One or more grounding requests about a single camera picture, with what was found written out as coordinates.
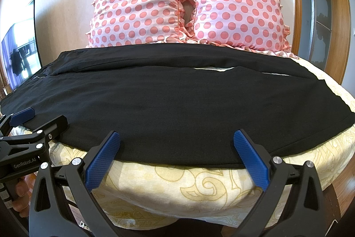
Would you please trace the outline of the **left human hand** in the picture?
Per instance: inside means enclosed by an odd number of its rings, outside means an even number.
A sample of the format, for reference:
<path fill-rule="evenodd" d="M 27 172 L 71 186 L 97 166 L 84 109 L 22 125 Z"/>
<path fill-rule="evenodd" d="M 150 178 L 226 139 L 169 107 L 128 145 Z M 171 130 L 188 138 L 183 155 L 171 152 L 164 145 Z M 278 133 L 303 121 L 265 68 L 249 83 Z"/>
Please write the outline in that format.
<path fill-rule="evenodd" d="M 21 177 L 15 188 L 18 197 L 13 201 L 13 209 L 19 213 L 22 218 L 29 216 L 32 191 L 36 181 L 35 173 Z"/>

